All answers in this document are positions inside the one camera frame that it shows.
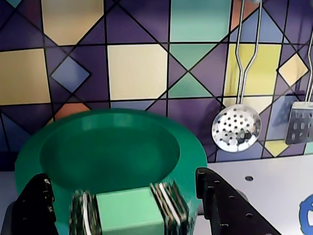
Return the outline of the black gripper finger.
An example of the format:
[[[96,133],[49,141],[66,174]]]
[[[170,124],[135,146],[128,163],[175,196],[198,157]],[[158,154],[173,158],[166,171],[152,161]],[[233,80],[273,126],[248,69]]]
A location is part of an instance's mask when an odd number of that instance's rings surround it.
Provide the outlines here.
[[[33,176],[14,203],[13,235],[57,235],[52,185],[47,174]]]
[[[279,235],[240,193],[215,171],[199,167],[195,173],[197,198],[213,235]]]

